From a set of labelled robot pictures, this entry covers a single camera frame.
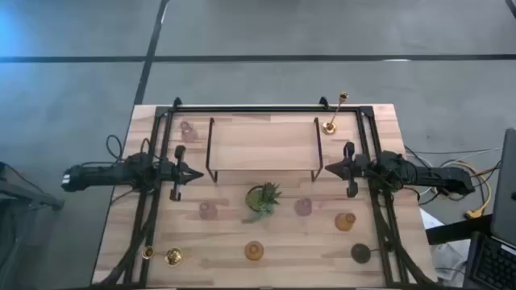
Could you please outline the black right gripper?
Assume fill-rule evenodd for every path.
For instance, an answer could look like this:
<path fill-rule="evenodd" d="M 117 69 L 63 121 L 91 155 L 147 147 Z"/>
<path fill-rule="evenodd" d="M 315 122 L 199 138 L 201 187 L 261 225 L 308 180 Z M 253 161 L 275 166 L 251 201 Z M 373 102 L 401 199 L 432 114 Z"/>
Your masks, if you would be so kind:
<path fill-rule="evenodd" d="M 364 172 L 368 169 L 368 164 L 368 157 L 364 154 L 356 155 L 355 144 L 353 142 L 346 142 L 343 148 L 343 160 L 328 164 L 324 168 L 341 180 L 346 180 L 348 182 L 347 197 L 354 198 L 358 194 L 358 184 L 355 178 L 364 176 Z"/>

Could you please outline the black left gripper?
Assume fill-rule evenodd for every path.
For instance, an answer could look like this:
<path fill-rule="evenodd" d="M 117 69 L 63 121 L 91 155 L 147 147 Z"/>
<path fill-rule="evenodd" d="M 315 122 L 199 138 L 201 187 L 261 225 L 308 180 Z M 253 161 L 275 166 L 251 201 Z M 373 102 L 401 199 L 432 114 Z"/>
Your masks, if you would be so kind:
<path fill-rule="evenodd" d="M 174 152 L 174 157 L 176 158 L 176 163 L 170 161 L 167 157 L 163 157 L 160 160 L 160 179 L 162 181 L 172 181 L 174 183 L 173 189 L 170 193 L 170 199 L 172 201 L 180 201 L 181 193 L 179 191 L 179 186 L 181 183 L 182 177 L 182 169 L 184 161 L 184 154 L 186 148 L 183 145 L 179 145 L 176 147 Z M 190 168 L 187 164 L 184 165 L 184 173 L 188 176 L 185 176 L 185 184 L 188 184 L 191 181 L 200 179 L 204 177 L 202 172 L 194 170 Z"/>

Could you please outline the pink glass candle holder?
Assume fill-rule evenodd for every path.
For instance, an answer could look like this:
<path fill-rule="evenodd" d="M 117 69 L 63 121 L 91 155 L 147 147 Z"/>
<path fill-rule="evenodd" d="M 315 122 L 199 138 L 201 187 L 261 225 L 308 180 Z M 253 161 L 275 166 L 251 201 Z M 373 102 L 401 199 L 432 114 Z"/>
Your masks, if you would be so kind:
<path fill-rule="evenodd" d="M 216 220 L 218 218 L 217 205 L 213 202 L 204 201 L 198 208 L 199 217 L 202 220 Z"/>
<path fill-rule="evenodd" d="M 312 200 L 309 197 L 303 197 L 296 201 L 294 210 L 298 216 L 307 217 L 312 213 Z"/>
<path fill-rule="evenodd" d="M 181 121 L 181 139 L 185 143 L 192 143 L 198 139 L 198 133 L 194 127 L 187 121 Z"/>

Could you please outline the tall brass candlestick holder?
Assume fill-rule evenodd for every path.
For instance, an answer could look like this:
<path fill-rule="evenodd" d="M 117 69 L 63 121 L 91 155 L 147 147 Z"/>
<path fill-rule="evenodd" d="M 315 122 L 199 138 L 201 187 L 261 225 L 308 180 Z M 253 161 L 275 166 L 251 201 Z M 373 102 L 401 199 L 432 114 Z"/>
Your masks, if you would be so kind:
<path fill-rule="evenodd" d="M 335 118 L 337 116 L 337 113 L 339 112 L 340 107 L 342 104 L 346 103 L 349 98 L 349 95 L 347 92 L 341 92 L 339 94 L 339 102 L 335 109 L 335 112 L 333 113 L 331 119 L 328 122 L 325 122 L 322 124 L 322 131 L 326 135 L 333 135 L 336 132 L 336 125 L 335 125 Z"/>
<path fill-rule="evenodd" d="M 141 252 L 142 258 L 145 260 L 150 260 L 154 256 L 157 255 L 157 252 L 154 250 L 152 246 L 146 246 L 142 252 Z M 176 267 L 179 264 L 181 264 L 182 260 L 184 258 L 184 255 L 182 253 L 182 250 L 180 248 L 174 247 L 171 249 L 168 249 L 164 253 L 164 262 L 169 267 Z"/>

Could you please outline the amber glass candle holder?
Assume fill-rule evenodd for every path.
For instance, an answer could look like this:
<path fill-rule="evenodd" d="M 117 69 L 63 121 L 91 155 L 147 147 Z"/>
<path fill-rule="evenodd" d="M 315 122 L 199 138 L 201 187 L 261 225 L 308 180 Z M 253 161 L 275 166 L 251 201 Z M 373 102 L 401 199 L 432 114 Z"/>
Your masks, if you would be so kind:
<path fill-rule="evenodd" d="M 244 248 L 245 257 L 251 261 L 258 261 L 264 255 L 264 246 L 258 241 L 250 241 Z"/>
<path fill-rule="evenodd" d="M 350 231 L 356 222 L 354 213 L 338 213 L 335 216 L 334 224 L 339 231 Z"/>

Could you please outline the tall black candlestick holder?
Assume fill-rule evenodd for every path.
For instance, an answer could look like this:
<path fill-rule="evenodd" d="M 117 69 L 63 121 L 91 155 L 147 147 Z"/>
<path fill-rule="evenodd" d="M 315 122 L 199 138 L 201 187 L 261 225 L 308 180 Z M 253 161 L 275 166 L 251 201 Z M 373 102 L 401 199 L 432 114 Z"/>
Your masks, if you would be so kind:
<path fill-rule="evenodd" d="M 390 241 L 386 241 L 383 243 L 382 250 L 379 246 L 370 246 L 364 243 L 356 243 L 352 246 L 350 250 L 350 255 L 352 259 L 358 264 L 366 264 L 372 260 L 372 258 L 378 258 L 381 260 L 382 252 L 390 252 L 394 251 L 394 245 Z"/>

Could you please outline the potted artificial succulent plant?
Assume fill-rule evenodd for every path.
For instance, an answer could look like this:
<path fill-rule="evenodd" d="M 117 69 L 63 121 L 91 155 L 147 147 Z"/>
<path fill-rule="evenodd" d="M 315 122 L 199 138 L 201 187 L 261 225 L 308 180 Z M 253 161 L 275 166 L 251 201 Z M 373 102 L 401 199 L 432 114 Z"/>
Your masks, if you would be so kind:
<path fill-rule="evenodd" d="M 244 224 L 258 222 L 274 213 L 276 205 L 280 203 L 277 198 L 281 195 L 279 184 L 266 182 L 251 188 L 244 201 L 245 205 L 252 211 L 252 215 L 242 220 Z"/>

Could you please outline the wooden shelf riser black legs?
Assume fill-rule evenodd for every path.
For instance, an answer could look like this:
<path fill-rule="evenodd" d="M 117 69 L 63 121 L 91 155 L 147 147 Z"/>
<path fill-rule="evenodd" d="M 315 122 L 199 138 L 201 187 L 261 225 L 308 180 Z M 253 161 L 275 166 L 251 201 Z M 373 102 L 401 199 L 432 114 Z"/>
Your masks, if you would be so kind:
<path fill-rule="evenodd" d="M 318 118 L 310 122 L 209 121 L 206 170 L 213 182 L 220 172 L 309 172 L 323 169 Z"/>

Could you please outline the white crumpled sheet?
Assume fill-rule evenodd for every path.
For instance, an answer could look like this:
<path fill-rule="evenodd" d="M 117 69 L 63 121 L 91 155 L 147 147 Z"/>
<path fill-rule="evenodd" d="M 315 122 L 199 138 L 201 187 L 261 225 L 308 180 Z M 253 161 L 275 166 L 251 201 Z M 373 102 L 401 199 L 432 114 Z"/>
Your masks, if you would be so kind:
<path fill-rule="evenodd" d="M 462 286 L 469 246 L 469 239 L 431 246 L 436 274 L 445 285 Z"/>

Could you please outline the dark metal stand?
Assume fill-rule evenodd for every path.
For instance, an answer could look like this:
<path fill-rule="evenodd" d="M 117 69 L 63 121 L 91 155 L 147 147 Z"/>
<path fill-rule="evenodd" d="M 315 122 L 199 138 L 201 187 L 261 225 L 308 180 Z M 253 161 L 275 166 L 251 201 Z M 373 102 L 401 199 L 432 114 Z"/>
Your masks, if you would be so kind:
<path fill-rule="evenodd" d="M 0 290 L 7 290 L 20 247 L 39 209 L 62 209 L 64 200 L 43 191 L 13 167 L 0 162 Z"/>

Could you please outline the dark laptop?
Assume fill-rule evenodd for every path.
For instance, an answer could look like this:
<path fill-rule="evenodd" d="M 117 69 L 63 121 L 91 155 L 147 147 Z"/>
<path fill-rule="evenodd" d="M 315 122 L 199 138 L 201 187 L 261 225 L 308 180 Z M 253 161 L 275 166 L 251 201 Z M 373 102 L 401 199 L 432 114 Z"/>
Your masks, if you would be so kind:
<path fill-rule="evenodd" d="M 505 132 L 493 212 L 472 232 L 463 287 L 516 290 L 516 129 Z"/>

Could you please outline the black metal rig frame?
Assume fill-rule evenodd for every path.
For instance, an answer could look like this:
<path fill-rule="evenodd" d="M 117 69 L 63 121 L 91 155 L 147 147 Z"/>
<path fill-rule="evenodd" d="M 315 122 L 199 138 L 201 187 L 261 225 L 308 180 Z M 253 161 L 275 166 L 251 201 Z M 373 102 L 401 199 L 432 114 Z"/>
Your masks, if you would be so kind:
<path fill-rule="evenodd" d="M 216 122 L 310 122 L 318 118 L 323 163 L 341 160 L 347 141 L 378 141 L 381 149 L 403 153 L 404 142 L 395 109 L 391 104 L 372 106 L 377 132 L 365 116 L 357 116 L 350 106 L 339 110 L 336 132 L 323 133 L 335 109 L 321 105 L 300 106 L 181 106 L 173 116 L 169 148 L 181 143 L 181 121 L 189 122 L 198 139 L 186 146 L 186 163 L 198 171 L 206 168 L 206 144 L 209 121 Z M 244 224 L 252 215 L 245 205 L 248 191 L 266 182 L 279 184 L 280 203 L 264 219 Z M 206 173 L 181 189 L 181 200 L 169 197 L 172 185 L 164 184 L 152 246 L 157 255 L 150 260 L 138 258 L 133 279 L 148 273 L 148 288 L 376 288 L 386 284 L 381 260 L 356 263 L 350 250 L 361 242 L 378 246 L 370 192 L 365 181 L 359 182 L 356 198 L 346 195 L 346 183 L 329 172 L 312 181 L 309 172 L 221 172 L 213 182 Z M 297 200 L 312 200 L 310 216 L 298 216 Z M 216 220 L 202 220 L 199 205 L 209 201 L 217 205 Z M 338 213 L 354 213 L 356 222 L 350 231 L 339 231 L 334 224 Z M 245 257 L 250 241 L 264 246 L 258 261 Z M 164 253 L 180 248 L 184 258 L 176 267 L 164 262 Z"/>

